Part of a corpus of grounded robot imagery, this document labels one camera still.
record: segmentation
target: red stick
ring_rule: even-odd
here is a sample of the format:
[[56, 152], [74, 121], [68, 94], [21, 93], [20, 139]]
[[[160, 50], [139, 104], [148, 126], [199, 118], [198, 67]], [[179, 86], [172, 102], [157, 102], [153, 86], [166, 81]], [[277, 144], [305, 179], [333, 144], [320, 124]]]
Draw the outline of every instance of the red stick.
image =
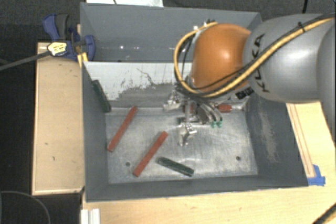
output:
[[219, 104], [217, 108], [221, 113], [229, 113], [232, 111], [232, 106], [229, 104]]
[[126, 118], [124, 119], [124, 122], [121, 124], [117, 132], [115, 133], [114, 137], [112, 138], [111, 142], [109, 143], [107, 150], [112, 152], [115, 147], [117, 146], [118, 142], [120, 141], [121, 137], [123, 136], [124, 132], [126, 131], [127, 127], [132, 122], [136, 112], [138, 111], [138, 108], [136, 106], [133, 106], [130, 111], [128, 112]]
[[168, 134], [166, 132], [162, 132], [159, 138], [155, 141], [154, 145], [151, 147], [151, 149], [147, 152], [147, 154], [144, 156], [144, 158], [140, 161], [138, 166], [133, 171], [133, 175], [136, 177], [139, 177], [141, 172], [145, 169], [151, 158], [154, 156], [156, 151], [160, 148], [162, 143], [167, 138]]

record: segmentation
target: blue clamp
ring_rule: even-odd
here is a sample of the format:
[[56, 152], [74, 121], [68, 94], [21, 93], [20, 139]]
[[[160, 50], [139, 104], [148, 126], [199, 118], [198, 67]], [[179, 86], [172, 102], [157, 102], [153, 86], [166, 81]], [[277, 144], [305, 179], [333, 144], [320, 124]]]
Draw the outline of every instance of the blue clamp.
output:
[[[59, 40], [66, 42], [67, 53], [62, 55], [62, 57], [77, 61], [77, 53], [75, 52], [74, 47], [76, 46], [76, 43], [80, 41], [80, 36], [74, 28], [67, 28], [68, 17], [69, 16], [66, 14], [49, 14], [43, 19], [42, 25], [44, 31], [50, 36], [52, 42]], [[85, 36], [85, 43], [88, 60], [92, 61], [96, 52], [93, 36]]]
[[307, 178], [308, 185], [309, 186], [315, 185], [315, 186], [323, 187], [326, 184], [325, 176], [321, 176], [320, 168], [317, 165], [313, 164], [313, 167], [315, 170], [316, 177]]

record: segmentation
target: blue tape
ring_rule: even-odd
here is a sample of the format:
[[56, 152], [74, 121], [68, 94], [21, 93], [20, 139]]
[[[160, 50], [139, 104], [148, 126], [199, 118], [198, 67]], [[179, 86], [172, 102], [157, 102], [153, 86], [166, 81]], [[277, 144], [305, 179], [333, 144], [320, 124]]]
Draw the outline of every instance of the blue tape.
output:
[[309, 186], [324, 186], [326, 184], [325, 176], [321, 176], [320, 168], [313, 164], [316, 177], [307, 178]]

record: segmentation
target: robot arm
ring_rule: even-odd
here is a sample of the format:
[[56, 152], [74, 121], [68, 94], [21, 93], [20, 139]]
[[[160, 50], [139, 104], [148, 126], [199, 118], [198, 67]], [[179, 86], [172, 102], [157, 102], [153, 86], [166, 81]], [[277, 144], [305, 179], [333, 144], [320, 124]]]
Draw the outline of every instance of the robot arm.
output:
[[[193, 65], [183, 79], [178, 58], [190, 38], [195, 44]], [[247, 81], [269, 100], [320, 100], [335, 142], [334, 50], [334, 14], [276, 18], [252, 33], [238, 26], [210, 23], [180, 40], [174, 67], [178, 88], [188, 96], [218, 98], [246, 87]]]

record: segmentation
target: green connector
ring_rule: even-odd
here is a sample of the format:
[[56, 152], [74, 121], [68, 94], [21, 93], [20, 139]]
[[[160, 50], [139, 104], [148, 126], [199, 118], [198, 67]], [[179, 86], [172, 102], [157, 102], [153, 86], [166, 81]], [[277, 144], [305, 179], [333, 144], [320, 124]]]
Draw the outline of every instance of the green connector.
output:
[[217, 121], [216, 124], [218, 128], [221, 128], [223, 126], [223, 120]]
[[107, 99], [104, 90], [102, 86], [99, 83], [99, 80], [93, 80], [91, 82], [91, 85], [93, 87], [94, 92], [96, 93], [100, 106], [103, 110], [103, 112], [108, 113], [111, 111], [111, 105], [109, 103], [109, 100]]

